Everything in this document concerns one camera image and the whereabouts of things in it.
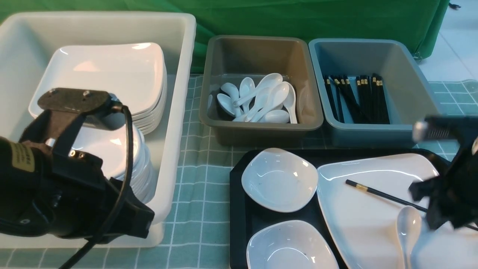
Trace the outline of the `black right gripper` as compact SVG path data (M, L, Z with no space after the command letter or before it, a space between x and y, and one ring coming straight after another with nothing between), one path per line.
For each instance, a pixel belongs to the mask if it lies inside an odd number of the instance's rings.
M415 142L456 140L459 150L447 170L423 182L413 182L413 201L429 199L425 219L435 231L447 222L454 229L477 223L478 123L476 116L428 115L413 125Z

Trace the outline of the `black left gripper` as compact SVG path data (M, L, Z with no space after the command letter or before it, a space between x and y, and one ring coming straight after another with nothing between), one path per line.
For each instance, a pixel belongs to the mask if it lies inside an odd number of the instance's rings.
M107 244L127 235L147 238L154 212L126 179L107 179L101 158L71 152L84 124L126 127L125 170L133 171L133 120L128 108L100 90L57 87L38 99L43 112L18 142L1 138L1 233Z

